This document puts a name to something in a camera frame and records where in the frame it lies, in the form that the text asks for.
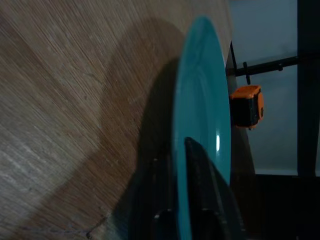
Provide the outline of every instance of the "wooden surface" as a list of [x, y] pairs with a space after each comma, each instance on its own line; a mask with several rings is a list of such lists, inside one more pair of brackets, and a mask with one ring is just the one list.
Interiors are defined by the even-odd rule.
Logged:
[[227, 59], [225, 0], [0, 2], [0, 239], [128, 238], [200, 14]]

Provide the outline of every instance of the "orange object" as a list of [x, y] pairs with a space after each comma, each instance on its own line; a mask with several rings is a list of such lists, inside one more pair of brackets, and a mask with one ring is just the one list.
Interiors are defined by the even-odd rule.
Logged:
[[261, 86], [239, 87], [229, 98], [231, 117], [237, 127], [253, 129], [264, 118], [264, 97]]

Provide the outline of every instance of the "teal plate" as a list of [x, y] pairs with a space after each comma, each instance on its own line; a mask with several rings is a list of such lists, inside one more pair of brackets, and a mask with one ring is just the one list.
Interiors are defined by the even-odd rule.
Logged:
[[216, 31], [206, 17], [197, 18], [187, 34], [173, 107], [177, 226], [179, 239], [191, 240], [185, 138], [200, 143], [224, 180], [230, 182], [231, 125], [225, 64]]

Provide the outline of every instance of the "tabletop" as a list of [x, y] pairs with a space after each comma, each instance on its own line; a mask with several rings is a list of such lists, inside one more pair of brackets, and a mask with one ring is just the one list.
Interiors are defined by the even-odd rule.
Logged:
[[225, 0], [1, 1], [0, 239], [127, 237], [131, 186], [169, 135], [199, 15], [226, 60]]

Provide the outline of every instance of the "black pole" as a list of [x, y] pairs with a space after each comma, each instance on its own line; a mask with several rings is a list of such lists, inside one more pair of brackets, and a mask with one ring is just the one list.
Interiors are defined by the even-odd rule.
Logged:
[[247, 66], [238, 68], [235, 70], [235, 76], [250, 76], [255, 74], [263, 74], [272, 71], [282, 71], [284, 67], [305, 63], [307, 61], [313, 61], [320, 59], [320, 54], [309, 54], [305, 56], [293, 56], [276, 61], [270, 61], [253, 66]]

